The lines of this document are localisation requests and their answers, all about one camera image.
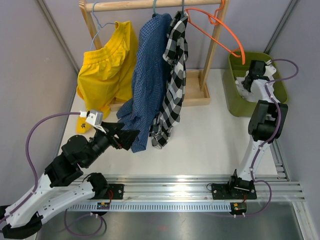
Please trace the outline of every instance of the white table surface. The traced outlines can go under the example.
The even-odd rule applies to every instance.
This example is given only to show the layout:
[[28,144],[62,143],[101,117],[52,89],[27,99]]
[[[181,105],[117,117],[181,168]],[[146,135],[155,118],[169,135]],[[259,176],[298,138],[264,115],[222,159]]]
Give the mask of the white table surface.
[[[183,107],[181,121],[172,130],[171,138],[163,149],[152,147],[150,138],[146,150],[137,153],[109,147],[83,172],[135,177],[232,175],[248,146],[250,119],[229,113],[222,84],[223,72],[221,69],[210,71],[207,85],[211,103]],[[76,94],[71,111],[80,110],[86,110],[85,103]],[[104,121],[117,122],[116,112],[111,112]],[[76,122],[76,116],[69,117],[62,145],[76,134]],[[94,133],[92,128],[84,136],[89,138]],[[270,149],[265,152],[256,174],[264,177],[277,175]]]

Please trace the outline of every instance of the orange hanger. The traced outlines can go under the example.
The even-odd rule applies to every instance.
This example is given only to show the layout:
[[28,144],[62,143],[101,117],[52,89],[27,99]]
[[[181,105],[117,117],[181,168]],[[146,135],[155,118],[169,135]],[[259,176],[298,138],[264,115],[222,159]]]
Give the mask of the orange hanger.
[[[224,5],[224,0],[222,0],[222,7],[218,8],[217,10],[215,10],[214,14],[216,15],[217,12],[223,8],[223,5]],[[238,43],[239,47],[237,49],[234,49],[234,50],[230,50],[229,48],[227,48],[225,45],[223,45],[222,43],[220,43],[218,40],[216,40],[214,37],[212,37],[210,34],[208,34],[207,32],[205,32],[203,29],[201,29],[199,26],[197,26],[196,24],[194,24],[192,21],[191,21],[191,16],[189,14],[189,10],[195,10],[195,11],[198,11],[198,12],[201,12],[201,13],[204,13],[206,15],[208,15],[208,19],[210,21],[211,24],[213,25],[218,25],[218,24],[221,24],[222,26],[224,26],[228,32],[234,37],[234,39],[236,40],[236,42]],[[207,35],[209,38],[211,38],[213,41],[215,41],[217,44],[219,44],[221,47],[223,47],[225,50],[227,50],[230,54],[232,54],[233,56],[235,56],[236,58],[242,58],[242,65],[245,64],[246,62],[246,56],[245,56],[245,50],[244,48],[242,47],[242,44],[241,42],[239,41],[239,39],[237,38],[237,36],[231,31],[231,29],[225,25],[222,21],[220,21],[218,18],[216,18],[214,15],[210,14],[209,12],[206,12],[200,8],[196,8],[196,7],[189,7],[187,9],[185,9],[186,13],[188,14],[188,22],[193,25],[194,27],[196,27],[197,29],[199,29],[202,33],[204,33],[205,35]],[[237,55],[235,54],[234,52],[237,51],[238,49],[240,49],[241,51],[241,55]]]

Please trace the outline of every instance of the clothes rack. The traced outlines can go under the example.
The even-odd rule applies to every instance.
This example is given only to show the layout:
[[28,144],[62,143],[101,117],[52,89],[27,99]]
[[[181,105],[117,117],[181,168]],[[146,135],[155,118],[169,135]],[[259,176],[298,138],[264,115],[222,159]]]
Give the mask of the clothes rack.
[[[152,9],[153,0],[131,0],[131,1],[115,1],[115,2],[99,2],[96,3],[93,8],[93,3],[87,3],[87,0],[79,0],[79,7],[83,15],[86,26],[89,30],[91,38],[97,34],[97,29],[92,18],[92,10],[94,12],[108,12],[108,11],[122,11],[122,10],[136,10],[136,9]],[[184,6],[196,6],[196,5],[212,5],[220,4],[222,8],[221,0],[184,0]],[[156,8],[166,7],[181,7],[182,0],[157,0]],[[229,6],[229,0],[224,0],[223,8],[218,12],[217,18],[220,21],[224,21]],[[217,41],[219,40],[222,25],[217,24],[214,26],[212,37]],[[102,43],[99,36],[94,39],[95,48],[101,49]],[[218,44],[211,40],[208,54],[206,56],[205,64],[203,69],[199,70],[187,70],[186,72],[186,88],[183,106],[203,106],[208,105],[211,101],[210,94],[207,87],[207,78],[210,71],[210,67],[214,60]],[[114,99],[110,104],[112,111],[118,111],[123,105],[123,102],[116,101]]]

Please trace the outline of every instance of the gray wall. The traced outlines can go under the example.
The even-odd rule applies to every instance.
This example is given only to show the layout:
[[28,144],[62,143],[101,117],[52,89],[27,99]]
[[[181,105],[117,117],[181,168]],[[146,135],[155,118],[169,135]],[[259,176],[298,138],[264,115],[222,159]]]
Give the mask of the gray wall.
[[[68,111],[77,75],[35,0],[1,0],[0,23],[0,205],[8,205],[34,184],[25,155],[30,129]],[[64,120],[52,119],[32,136],[39,175],[55,156]]]
[[[79,9],[78,0],[45,0],[53,18],[73,57],[80,68],[84,52],[89,51],[91,37]],[[277,27],[290,0],[231,0],[225,23],[238,36],[246,51],[263,52]],[[207,12],[214,13],[217,5],[198,6]],[[160,14],[168,12],[171,16],[181,10],[181,7],[157,8]],[[114,21],[132,21],[136,35],[141,27],[151,18],[152,9],[125,10],[114,12],[98,12],[100,23]],[[192,20],[208,33],[212,33],[213,25],[203,13],[190,11]],[[114,31],[113,25],[107,25],[101,30],[100,38],[105,44]],[[189,58],[187,68],[201,69],[204,67],[210,38],[202,34],[191,24],[187,26],[186,40],[189,43]],[[238,47],[236,41],[227,30],[223,30],[220,40],[231,50]],[[213,68],[225,68],[228,52],[218,47]]]
[[[314,225],[320,234],[319,137],[320,57],[319,0],[300,1],[271,51],[273,58],[295,61],[300,73],[285,82],[289,111],[279,139],[285,161],[294,180],[300,181]],[[279,63],[283,77],[294,67]]]

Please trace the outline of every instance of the black and white checkered shirt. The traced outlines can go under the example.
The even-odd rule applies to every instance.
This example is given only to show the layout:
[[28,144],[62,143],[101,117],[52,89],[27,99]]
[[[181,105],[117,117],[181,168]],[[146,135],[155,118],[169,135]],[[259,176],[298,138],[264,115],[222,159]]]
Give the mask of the black and white checkered shirt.
[[160,149],[167,144],[171,129],[180,122],[180,111],[186,92],[187,22],[188,15],[182,15],[181,11],[178,11],[167,34],[168,43],[163,59],[171,65],[171,72],[161,110],[153,119],[149,132],[152,145]]

